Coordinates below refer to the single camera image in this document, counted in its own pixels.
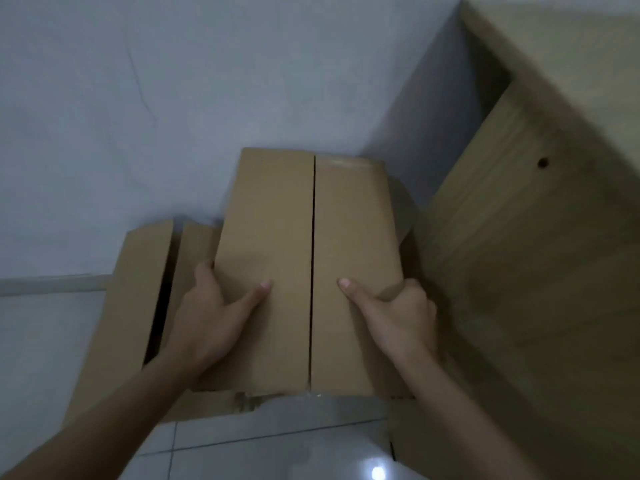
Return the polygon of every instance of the hand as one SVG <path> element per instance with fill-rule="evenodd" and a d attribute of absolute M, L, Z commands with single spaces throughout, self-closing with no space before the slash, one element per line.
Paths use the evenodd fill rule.
<path fill-rule="evenodd" d="M 201 262 L 195 270 L 196 285 L 182 298 L 175 315 L 168 349 L 187 357 L 201 375 L 229 353 L 253 309 L 271 291 L 270 281 L 225 305 L 210 266 Z"/>
<path fill-rule="evenodd" d="M 420 283 L 404 281 L 392 301 L 381 301 L 356 281 L 342 278 L 338 286 L 363 314 L 371 336 L 391 362 L 400 369 L 414 353 L 436 359 L 436 305 L 427 298 Z"/>

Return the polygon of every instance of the tiled floor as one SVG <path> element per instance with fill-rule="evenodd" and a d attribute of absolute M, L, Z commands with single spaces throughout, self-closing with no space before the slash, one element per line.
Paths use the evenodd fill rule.
<path fill-rule="evenodd" d="M 103 299 L 0 298 L 0 473 L 60 427 Z M 156 427 L 122 478 L 421 478 L 391 459 L 385 418 L 373 398 L 277 397 L 251 413 Z"/>

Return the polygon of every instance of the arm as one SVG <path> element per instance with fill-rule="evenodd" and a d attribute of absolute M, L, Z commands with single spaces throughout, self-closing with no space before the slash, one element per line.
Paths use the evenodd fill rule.
<path fill-rule="evenodd" d="M 211 269 L 176 313 L 169 343 L 139 374 L 7 472 L 3 480 L 117 479 L 174 402 L 235 345 L 244 323 L 271 289 L 264 282 L 224 305 Z"/>
<path fill-rule="evenodd" d="M 439 421 L 482 478 L 540 478 L 510 439 L 439 366 L 436 307 L 416 280 L 405 280 L 403 290 L 390 302 L 373 298 L 345 278 L 339 286 L 359 307 L 374 341 L 422 408 Z"/>

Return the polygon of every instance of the left hand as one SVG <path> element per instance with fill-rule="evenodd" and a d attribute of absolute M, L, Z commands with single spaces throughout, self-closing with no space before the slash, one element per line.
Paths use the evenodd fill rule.
<path fill-rule="evenodd" d="M 253 309 L 271 291 L 270 281 L 225 304 L 210 266 L 201 262 L 195 270 L 196 284 L 182 298 L 167 349 L 187 358 L 199 376 L 229 353 Z"/>

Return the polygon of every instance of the forearm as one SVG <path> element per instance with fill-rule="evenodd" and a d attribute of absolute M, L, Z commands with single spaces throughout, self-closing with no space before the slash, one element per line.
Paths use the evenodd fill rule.
<path fill-rule="evenodd" d="M 113 395 L 31 453 L 4 480 L 116 479 L 198 371 L 165 350 Z"/>
<path fill-rule="evenodd" d="M 516 445 L 442 370 L 427 351 L 407 357 L 399 370 L 418 402 L 459 444 L 486 479 L 539 479 Z"/>

